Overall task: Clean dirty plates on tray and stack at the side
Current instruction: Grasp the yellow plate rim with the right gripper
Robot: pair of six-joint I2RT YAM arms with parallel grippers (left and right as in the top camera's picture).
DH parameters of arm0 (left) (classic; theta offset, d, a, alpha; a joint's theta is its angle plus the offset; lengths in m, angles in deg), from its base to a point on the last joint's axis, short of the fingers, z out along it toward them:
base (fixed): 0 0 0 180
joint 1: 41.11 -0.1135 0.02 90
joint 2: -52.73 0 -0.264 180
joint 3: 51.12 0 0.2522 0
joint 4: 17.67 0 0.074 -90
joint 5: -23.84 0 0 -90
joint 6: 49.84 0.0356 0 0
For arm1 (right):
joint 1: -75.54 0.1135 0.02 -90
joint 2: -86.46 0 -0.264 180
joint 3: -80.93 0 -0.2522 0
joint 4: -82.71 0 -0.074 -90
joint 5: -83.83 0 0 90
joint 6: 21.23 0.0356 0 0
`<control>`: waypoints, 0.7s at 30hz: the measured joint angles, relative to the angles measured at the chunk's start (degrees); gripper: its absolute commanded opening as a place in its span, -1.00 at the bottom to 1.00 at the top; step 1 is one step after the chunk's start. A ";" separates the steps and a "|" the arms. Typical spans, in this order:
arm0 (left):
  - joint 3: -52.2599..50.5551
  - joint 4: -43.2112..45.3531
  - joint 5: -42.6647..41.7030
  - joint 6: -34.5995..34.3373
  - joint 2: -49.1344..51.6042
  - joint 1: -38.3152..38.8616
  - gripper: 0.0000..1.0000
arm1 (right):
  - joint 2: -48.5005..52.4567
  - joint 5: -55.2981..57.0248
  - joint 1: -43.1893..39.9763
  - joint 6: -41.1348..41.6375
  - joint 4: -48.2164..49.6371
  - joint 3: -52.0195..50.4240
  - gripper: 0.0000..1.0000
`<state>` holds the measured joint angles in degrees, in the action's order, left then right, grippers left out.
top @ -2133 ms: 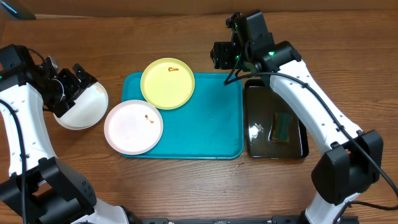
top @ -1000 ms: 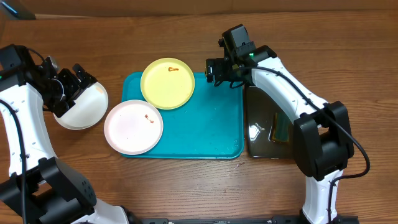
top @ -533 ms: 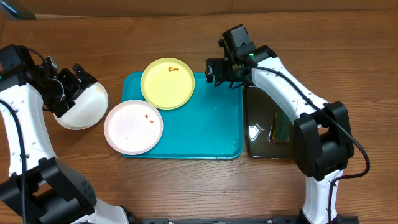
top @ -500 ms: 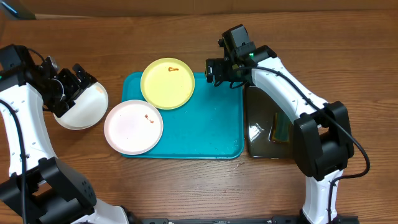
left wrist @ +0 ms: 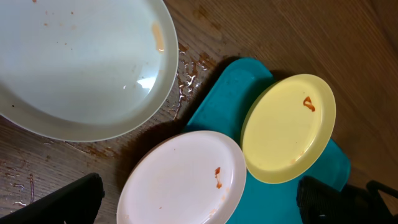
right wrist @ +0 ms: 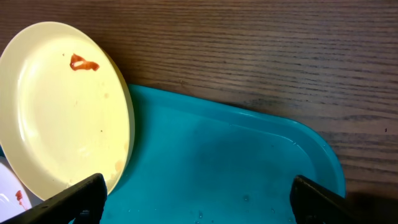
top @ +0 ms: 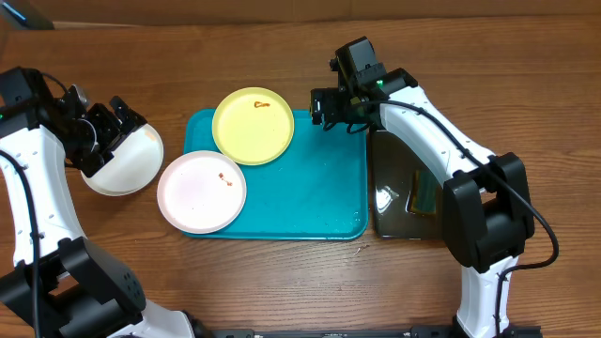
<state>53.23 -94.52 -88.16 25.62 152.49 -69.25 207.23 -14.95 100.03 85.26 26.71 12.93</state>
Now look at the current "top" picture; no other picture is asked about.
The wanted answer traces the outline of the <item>white plate with orange stain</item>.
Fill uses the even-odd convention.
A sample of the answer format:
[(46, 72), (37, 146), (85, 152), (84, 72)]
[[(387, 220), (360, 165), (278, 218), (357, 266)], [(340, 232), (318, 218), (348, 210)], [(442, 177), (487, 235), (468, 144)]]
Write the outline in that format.
[(113, 155), (93, 177), (82, 175), (84, 182), (95, 192), (108, 196), (138, 192), (160, 171), (164, 156), (162, 138), (145, 124), (130, 134)]

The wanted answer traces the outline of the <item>teal plastic tray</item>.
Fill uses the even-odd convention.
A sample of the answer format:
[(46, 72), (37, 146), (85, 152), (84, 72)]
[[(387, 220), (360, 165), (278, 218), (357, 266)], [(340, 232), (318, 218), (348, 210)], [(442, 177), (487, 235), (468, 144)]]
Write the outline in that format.
[(241, 168), (245, 205), (221, 239), (353, 240), (369, 219), (365, 133), (324, 131), (307, 111), (293, 113), (286, 151), (267, 164)]

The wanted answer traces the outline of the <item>yellow-green plate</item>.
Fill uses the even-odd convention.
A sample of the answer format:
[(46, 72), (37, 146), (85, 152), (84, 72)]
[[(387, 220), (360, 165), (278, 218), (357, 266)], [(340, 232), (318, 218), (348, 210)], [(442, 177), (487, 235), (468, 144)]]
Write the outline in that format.
[(226, 96), (212, 118), (218, 149), (243, 165), (262, 165), (283, 155), (295, 131), (288, 103), (263, 87), (245, 87)]

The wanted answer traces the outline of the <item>green yellow sponge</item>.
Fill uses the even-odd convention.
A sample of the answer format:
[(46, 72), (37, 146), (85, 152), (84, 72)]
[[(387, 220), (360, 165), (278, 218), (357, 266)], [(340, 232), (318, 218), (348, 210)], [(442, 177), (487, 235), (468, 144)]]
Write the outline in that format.
[(422, 216), (436, 214), (439, 182), (428, 170), (417, 170), (413, 174), (408, 200), (408, 211)]

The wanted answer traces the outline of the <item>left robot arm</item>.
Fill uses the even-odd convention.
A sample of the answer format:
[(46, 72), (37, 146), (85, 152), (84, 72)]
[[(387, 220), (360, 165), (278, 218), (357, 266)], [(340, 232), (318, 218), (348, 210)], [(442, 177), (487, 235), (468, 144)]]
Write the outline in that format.
[(1, 75), (1, 171), (15, 227), (14, 268), (1, 301), (38, 337), (207, 337), (184, 311), (148, 300), (134, 272), (94, 244), (79, 223), (66, 171), (108, 195), (142, 190), (158, 174), (163, 143), (121, 98), (61, 96), (50, 74)]

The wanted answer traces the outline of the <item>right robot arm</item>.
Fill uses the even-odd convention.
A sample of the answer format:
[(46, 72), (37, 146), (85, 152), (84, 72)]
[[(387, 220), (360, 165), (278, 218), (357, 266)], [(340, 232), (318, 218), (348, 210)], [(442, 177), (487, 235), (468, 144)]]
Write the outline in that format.
[(334, 53), (335, 88), (311, 92), (312, 122), (350, 133), (378, 127), (404, 142), (438, 184), (437, 221), (461, 266), (453, 331), (459, 337), (512, 337), (508, 284), (534, 233), (523, 162), (495, 155), (451, 123), (406, 70), (386, 70), (366, 37)]

